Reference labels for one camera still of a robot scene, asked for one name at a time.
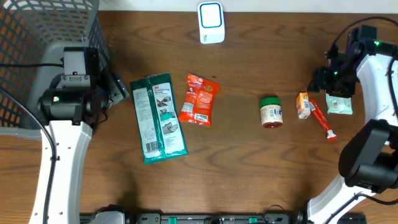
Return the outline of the red stick packet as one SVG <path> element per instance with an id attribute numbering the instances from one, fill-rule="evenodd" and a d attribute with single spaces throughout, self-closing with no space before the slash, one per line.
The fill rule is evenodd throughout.
<path id="1" fill-rule="evenodd" d="M 311 110 L 312 114 L 315 116 L 317 121 L 320 123 L 320 125 L 322 126 L 322 128 L 326 132 L 326 134 L 325 134 L 326 135 L 326 139 L 328 141 L 334 141 L 337 138 L 337 135 L 333 132 L 331 126 L 329 125 L 329 123 L 326 120 L 324 114 L 322 113 L 322 111 L 318 107 L 316 101 L 315 100 L 309 100 L 309 104 L 310 104 L 310 110 Z"/>

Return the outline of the light teal wipes packet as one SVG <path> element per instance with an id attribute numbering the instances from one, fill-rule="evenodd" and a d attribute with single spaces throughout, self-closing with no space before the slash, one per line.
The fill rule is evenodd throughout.
<path id="1" fill-rule="evenodd" d="M 328 108 L 328 114 L 353 114 L 351 98 L 340 98 L 325 93 L 325 100 Z"/>

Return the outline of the green lid jar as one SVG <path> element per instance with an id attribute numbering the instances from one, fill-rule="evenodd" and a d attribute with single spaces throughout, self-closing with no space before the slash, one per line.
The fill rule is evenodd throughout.
<path id="1" fill-rule="evenodd" d="M 283 125 L 282 107 L 278 97 L 263 98 L 260 102 L 261 124 L 264 128 Z"/>

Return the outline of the small orange box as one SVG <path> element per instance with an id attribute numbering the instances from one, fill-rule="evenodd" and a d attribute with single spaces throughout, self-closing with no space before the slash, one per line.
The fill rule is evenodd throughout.
<path id="1" fill-rule="evenodd" d="M 296 107 L 299 119 L 307 119 L 310 116 L 311 110 L 307 92 L 298 94 L 296 98 Z"/>

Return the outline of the orange red snack bag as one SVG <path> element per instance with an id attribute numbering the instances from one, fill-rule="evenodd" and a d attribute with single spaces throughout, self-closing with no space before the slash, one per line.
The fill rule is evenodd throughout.
<path id="1" fill-rule="evenodd" d="M 194 74 L 188 75 L 187 85 L 185 100 L 178 120 L 211 126 L 213 101 L 220 90 L 220 85 Z"/>

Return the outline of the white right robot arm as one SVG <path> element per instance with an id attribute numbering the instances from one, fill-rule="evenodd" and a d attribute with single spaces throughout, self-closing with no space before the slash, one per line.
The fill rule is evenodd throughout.
<path id="1" fill-rule="evenodd" d="M 343 148 L 338 175 L 296 214 L 294 223 L 338 223 L 359 202 L 397 188 L 397 46 L 375 38 L 336 43 L 327 52 L 329 66 L 316 71 L 309 91 L 332 96 L 363 91 L 365 125 Z"/>

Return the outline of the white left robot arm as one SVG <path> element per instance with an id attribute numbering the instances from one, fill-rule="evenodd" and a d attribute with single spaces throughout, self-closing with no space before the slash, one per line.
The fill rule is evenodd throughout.
<path id="1" fill-rule="evenodd" d="M 117 73 L 106 78 L 64 75 L 39 98 L 46 125 L 30 223 L 129 223 L 127 212 L 108 205 L 80 214 L 83 166 L 98 116 L 129 93 Z"/>

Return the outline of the green 3M cloth package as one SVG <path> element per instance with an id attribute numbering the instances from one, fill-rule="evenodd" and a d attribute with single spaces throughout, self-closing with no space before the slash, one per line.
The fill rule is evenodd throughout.
<path id="1" fill-rule="evenodd" d="M 169 73 L 131 81 L 144 164 L 188 154 Z"/>

